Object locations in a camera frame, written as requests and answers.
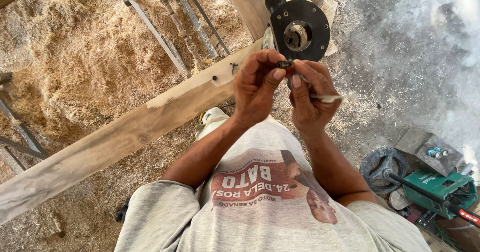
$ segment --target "fingernail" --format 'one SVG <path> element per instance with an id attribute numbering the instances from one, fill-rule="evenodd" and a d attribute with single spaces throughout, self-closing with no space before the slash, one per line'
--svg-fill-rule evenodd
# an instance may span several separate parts
<path id="1" fill-rule="evenodd" d="M 276 79 L 277 81 L 281 80 L 283 77 L 285 77 L 285 74 L 287 71 L 285 69 L 277 68 L 273 72 L 273 78 Z"/>
<path id="2" fill-rule="evenodd" d="M 293 88 L 299 88 L 302 85 L 302 79 L 299 75 L 293 75 L 292 77 Z"/>

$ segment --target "shirt sleeve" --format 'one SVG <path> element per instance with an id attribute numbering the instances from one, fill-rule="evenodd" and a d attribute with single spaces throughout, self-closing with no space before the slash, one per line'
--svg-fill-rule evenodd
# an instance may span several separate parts
<path id="1" fill-rule="evenodd" d="M 385 251 L 431 251 L 417 226 L 407 219 L 370 201 L 354 201 L 347 206 L 365 224 L 377 247 Z"/>
<path id="2" fill-rule="evenodd" d="M 175 251 L 199 210 L 187 185 L 163 180 L 143 185 L 129 201 L 115 251 Z"/>

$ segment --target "rubber tire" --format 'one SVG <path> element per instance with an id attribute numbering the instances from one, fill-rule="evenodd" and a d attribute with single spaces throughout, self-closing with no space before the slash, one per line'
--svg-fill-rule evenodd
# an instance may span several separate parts
<path id="1" fill-rule="evenodd" d="M 392 147 L 382 147 L 375 151 L 370 152 L 364 159 L 358 170 L 360 174 L 363 176 L 363 179 L 367 182 L 370 189 L 377 193 L 377 194 L 386 194 L 392 192 L 393 190 L 397 189 L 400 185 L 391 183 L 387 186 L 376 186 L 372 183 L 370 179 L 370 170 L 372 169 L 373 164 L 382 157 L 392 156 L 398 162 L 398 176 L 401 178 L 405 177 L 407 173 L 407 163 L 405 158 L 403 158 L 402 154 L 397 151 L 395 148 Z"/>

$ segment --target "t-shirt graphic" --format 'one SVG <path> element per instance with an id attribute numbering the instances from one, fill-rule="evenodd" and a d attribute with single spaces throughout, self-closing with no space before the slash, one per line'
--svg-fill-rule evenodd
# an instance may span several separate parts
<path id="1" fill-rule="evenodd" d="M 232 163 L 243 165 L 241 168 L 227 164 L 215 170 L 211 184 L 212 210 L 271 204 L 279 210 L 284 203 L 292 203 L 288 200 L 297 199 L 295 202 L 308 206 L 317 221 L 337 224 L 336 211 L 328 204 L 327 192 L 290 151 L 249 149 L 241 157 L 244 163 Z"/>

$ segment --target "man's right hand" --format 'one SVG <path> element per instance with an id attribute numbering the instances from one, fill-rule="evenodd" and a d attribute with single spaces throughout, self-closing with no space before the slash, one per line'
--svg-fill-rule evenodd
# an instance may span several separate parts
<path id="1" fill-rule="evenodd" d="M 309 81 L 309 84 L 306 83 L 299 75 L 294 75 L 291 79 L 293 124 L 302 137 L 319 136 L 342 101 L 338 99 L 333 103 L 323 103 L 311 98 L 310 94 L 338 96 L 339 93 L 333 86 L 327 66 L 312 61 L 295 60 L 293 70 Z"/>

